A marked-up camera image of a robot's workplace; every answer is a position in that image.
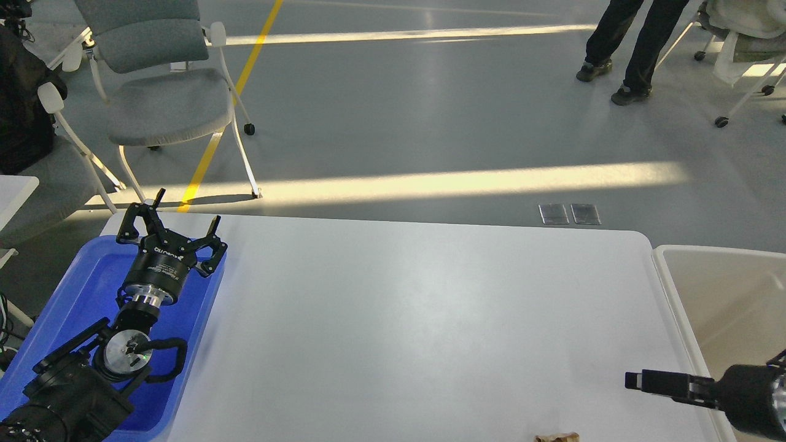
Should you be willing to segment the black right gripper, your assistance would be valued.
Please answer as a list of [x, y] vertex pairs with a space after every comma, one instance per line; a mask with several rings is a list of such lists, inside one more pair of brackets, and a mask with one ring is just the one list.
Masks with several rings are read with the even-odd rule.
[[667, 397], [684, 405], [719, 408], [735, 430], [784, 441], [784, 354], [781, 351], [764, 365], [730, 366], [716, 383], [712, 378], [663, 370], [626, 372], [625, 388]]

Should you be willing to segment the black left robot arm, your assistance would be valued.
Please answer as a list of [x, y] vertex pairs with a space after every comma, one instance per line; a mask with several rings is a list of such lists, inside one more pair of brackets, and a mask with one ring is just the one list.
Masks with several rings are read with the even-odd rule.
[[166, 228], [162, 193], [89, 241], [2, 377], [3, 441], [150, 441], [179, 407], [224, 275], [216, 216]]

